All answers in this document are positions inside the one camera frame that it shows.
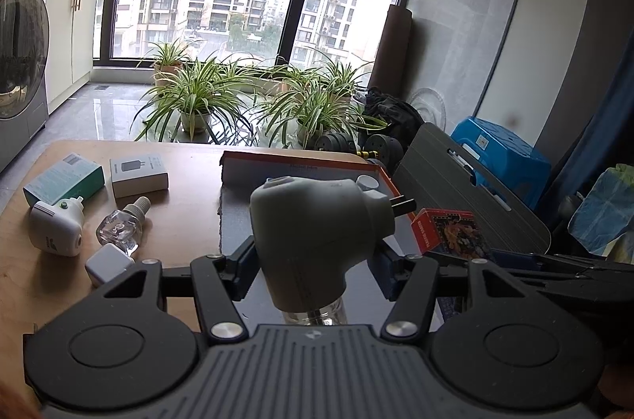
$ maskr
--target table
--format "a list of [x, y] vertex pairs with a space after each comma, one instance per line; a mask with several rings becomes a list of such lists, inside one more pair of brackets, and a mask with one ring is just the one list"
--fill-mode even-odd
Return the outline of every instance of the table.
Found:
[[[24, 383], [22, 334], [51, 321], [91, 291], [84, 263], [100, 247], [93, 232], [108, 213], [134, 201], [131, 197], [115, 202], [109, 183], [109, 159], [137, 153], [161, 155], [169, 173], [169, 191], [148, 194], [152, 207], [143, 226], [137, 258], [157, 258], [164, 267], [178, 267], [189, 265], [201, 255], [218, 252], [220, 157], [226, 150], [282, 152], [267, 148], [72, 140], [58, 141], [46, 149], [0, 215], [0, 380], [37, 404], [31, 388]], [[86, 222], [80, 255], [65, 258], [31, 245], [27, 229], [29, 206], [21, 187], [71, 152], [102, 165], [106, 186], [84, 203]], [[357, 156], [345, 153], [284, 150], [283, 154], [359, 161]], [[198, 329], [193, 300], [170, 298], [168, 310], [192, 329]]]

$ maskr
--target blue stool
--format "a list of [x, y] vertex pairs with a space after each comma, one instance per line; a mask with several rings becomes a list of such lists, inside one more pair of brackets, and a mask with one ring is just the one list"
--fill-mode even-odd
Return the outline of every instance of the blue stool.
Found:
[[[451, 138], [535, 209], [550, 175], [550, 163], [534, 147], [512, 131], [472, 116], [456, 126]], [[488, 186], [477, 172], [475, 179], [478, 185]]]

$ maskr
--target sticker label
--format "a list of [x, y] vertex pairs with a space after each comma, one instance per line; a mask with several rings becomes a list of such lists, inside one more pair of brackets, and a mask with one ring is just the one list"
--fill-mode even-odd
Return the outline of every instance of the sticker label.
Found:
[[485, 150], [487, 145], [489, 145], [489, 141], [484, 138], [482, 135], [480, 135], [477, 140], [475, 141], [476, 144], [478, 144], [478, 147], [480, 147], [481, 150]]

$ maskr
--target barcode label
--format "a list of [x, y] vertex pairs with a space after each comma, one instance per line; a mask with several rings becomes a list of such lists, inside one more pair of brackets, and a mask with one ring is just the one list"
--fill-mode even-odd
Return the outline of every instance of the barcode label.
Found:
[[74, 166], [81, 158], [79, 156], [75, 156], [74, 154], [69, 154], [64, 161], [69, 164], [69, 166]]

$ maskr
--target silver screw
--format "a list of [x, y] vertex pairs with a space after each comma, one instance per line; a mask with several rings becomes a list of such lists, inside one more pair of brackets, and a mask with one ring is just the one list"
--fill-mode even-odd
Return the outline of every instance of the silver screw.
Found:
[[236, 323], [218, 323], [211, 327], [211, 334], [218, 339], [235, 339], [244, 329]]
[[394, 321], [386, 326], [386, 332], [393, 337], [411, 337], [418, 332], [418, 326], [410, 321]]

